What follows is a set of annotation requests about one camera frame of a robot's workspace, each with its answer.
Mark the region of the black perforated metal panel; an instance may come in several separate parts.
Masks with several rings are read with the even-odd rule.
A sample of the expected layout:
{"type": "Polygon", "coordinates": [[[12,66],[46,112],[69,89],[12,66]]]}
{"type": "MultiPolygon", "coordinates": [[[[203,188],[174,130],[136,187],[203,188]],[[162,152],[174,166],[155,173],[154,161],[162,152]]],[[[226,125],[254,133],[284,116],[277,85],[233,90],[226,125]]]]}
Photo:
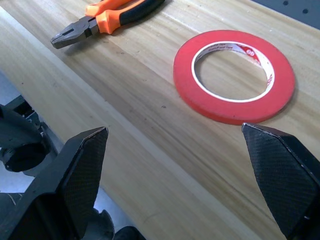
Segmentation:
{"type": "Polygon", "coordinates": [[[252,0],[320,30],[320,0],[252,0]]]}

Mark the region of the orange and black pliers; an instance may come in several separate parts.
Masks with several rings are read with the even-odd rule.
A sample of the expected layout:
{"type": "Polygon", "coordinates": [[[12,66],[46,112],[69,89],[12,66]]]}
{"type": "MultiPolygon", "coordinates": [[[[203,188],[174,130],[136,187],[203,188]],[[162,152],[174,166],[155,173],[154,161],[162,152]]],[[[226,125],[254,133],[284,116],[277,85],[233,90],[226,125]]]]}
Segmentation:
{"type": "Polygon", "coordinates": [[[89,4],[78,21],[57,33],[51,44],[61,49],[97,33],[112,34],[121,26],[139,21],[158,9],[165,0],[101,0],[89,4]]]}

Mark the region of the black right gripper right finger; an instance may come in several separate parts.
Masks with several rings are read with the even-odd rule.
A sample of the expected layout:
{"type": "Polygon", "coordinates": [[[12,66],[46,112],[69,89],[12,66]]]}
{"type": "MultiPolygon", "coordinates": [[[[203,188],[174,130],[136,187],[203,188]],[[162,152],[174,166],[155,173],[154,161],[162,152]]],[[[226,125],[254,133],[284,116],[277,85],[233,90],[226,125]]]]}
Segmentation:
{"type": "Polygon", "coordinates": [[[244,123],[256,182],[287,240],[320,240],[320,161],[293,135],[244,123]]]}

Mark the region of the red tape roll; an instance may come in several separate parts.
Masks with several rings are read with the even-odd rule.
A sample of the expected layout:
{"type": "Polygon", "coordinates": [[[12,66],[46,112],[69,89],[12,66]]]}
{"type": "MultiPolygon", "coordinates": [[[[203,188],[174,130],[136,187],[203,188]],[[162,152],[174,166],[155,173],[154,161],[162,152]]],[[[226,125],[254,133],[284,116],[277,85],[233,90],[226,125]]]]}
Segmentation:
{"type": "Polygon", "coordinates": [[[237,30],[212,30],[201,33],[177,51],[173,80],[181,98],[196,112],[214,121],[241,125],[272,118],[290,101],[295,90],[295,74],[287,58],[268,41],[237,30]],[[204,87],[196,75],[195,64],[214,51],[233,51],[247,55],[267,76],[265,91],[250,99],[230,99],[204,87]]]}

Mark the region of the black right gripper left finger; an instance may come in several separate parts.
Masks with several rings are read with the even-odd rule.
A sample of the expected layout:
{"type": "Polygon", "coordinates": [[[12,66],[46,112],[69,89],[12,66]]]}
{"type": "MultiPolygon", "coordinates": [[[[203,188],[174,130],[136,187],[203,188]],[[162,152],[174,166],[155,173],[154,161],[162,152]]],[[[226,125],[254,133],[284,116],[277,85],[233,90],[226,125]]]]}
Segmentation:
{"type": "Polygon", "coordinates": [[[80,240],[98,194],[109,131],[70,138],[5,217],[0,240],[80,240]]]}

